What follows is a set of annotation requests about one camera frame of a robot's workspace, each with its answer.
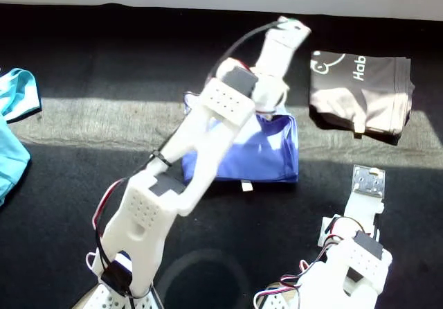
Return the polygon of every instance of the light blue cloth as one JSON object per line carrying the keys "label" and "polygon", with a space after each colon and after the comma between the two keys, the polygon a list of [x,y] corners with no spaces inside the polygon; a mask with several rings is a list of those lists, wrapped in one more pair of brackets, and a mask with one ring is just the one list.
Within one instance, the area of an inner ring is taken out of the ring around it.
{"label": "light blue cloth", "polygon": [[[185,154],[183,176],[194,175],[197,153]],[[251,182],[297,182],[298,137],[295,118],[279,109],[272,121],[253,116],[242,128],[217,171],[218,180]]]}
{"label": "light blue cloth", "polygon": [[31,72],[15,68],[0,77],[0,114],[7,121],[39,108],[37,84]]}
{"label": "light blue cloth", "polygon": [[17,184],[29,162],[29,152],[11,132],[6,121],[40,108],[37,85],[31,72],[13,69],[0,77],[0,205]]}

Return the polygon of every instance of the folded gray shirt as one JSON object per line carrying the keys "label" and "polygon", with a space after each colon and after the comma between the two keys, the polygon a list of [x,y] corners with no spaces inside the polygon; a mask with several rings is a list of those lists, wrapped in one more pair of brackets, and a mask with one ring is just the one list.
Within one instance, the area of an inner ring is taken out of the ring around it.
{"label": "folded gray shirt", "polygon": [[408,58],[312,53],[310,105],[356,133],[400,135],[414,88]]}

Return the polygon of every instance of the black floor mat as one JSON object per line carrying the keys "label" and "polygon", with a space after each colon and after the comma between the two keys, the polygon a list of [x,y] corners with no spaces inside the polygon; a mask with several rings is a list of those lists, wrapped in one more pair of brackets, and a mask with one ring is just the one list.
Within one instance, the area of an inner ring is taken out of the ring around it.
{"label": "black floor mat", "polygon": [[[120,6],[0,6],[0,14],[9,22],[1,72],[32,71],[43,106],[11,125],[33,161],[0,208],[0,307],[69,308],[96,282],[84,256],[95,248],[91,215],[106,187],[180,122],[182,93],[201,90],[222,51],[278,15]],[[287,77],[300,182],[247,194],[214,185],[177,218],[156,278],[165,307],[251,308],[256,291],[317,255],[321,218],[343,212],[352,165],[365,164],[387,176],[381,241],[394,260],[378,308],[439,308],[443,25],[299,18],[312,29]],[[253,64],[261,42],[237,56]],[[315,48],[412,58],[413,113],[398,146],[316,127],[308,112]]]}

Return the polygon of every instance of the cartoon logo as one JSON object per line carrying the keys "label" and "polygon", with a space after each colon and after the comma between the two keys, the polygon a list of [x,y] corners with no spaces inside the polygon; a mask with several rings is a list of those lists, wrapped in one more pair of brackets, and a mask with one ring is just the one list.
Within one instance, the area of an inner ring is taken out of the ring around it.
{"label": "cartoon logo", "polygon": [[325,75],[329,72],[329,67],[340,63],[346,54],[333,54],[333,53],[322,53],[321,51],[314,51],[312,53],[311,60],[311,70]]}

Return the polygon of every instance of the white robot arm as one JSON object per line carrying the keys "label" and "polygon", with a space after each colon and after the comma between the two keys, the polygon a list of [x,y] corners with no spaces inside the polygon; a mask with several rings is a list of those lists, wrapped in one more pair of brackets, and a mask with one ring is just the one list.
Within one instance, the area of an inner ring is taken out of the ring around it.
{"label": "white robot arm", "polygon": [[[153,304],[152,281],[174,219],[195,208],[234,138],[255,111],[260,108],[268,114],[272,105],[285,100],[286,85],[275,82],[282,81],[293,52],[310,30],[284,17],[273,27],[266,35],[255,74],[232,60],[222,62],[216,78],[206,82],[197,104],[176,132],[153,153],[144,170],[129,178],[120,207],[103,234],[96,232],[98,248],[90,254],[95,256],[91,270],[107,287],[101,286],[85,308],[101,308],[96,305],[103,300],[113,308],[122,308],[128,299],[133,308],[147,300]],[[208,131],[213,119],[221,125]],[[190,150],[196,150],[198,157],[194,177],[185,187],[164,172]],[[101,209],[102,204],[93,219],[94,226]],[[130,262],[120,254],[122,251],[129,255]]]}
{"label": "white robot arm", "polygon": [[[374,217],[383,212],[385,172],[377,168],[354,166],[352,192],[344,215],[323,218],[318,246],[322,251],[310,265],[300,262],[299,275],[284,275],[281,287],[256,294],[260,309],[373,309],[392,262],[389,251],[378,242]],[[325,262],[318,261],[326,254]],[[283,292],[292,291],[286,301]]]}

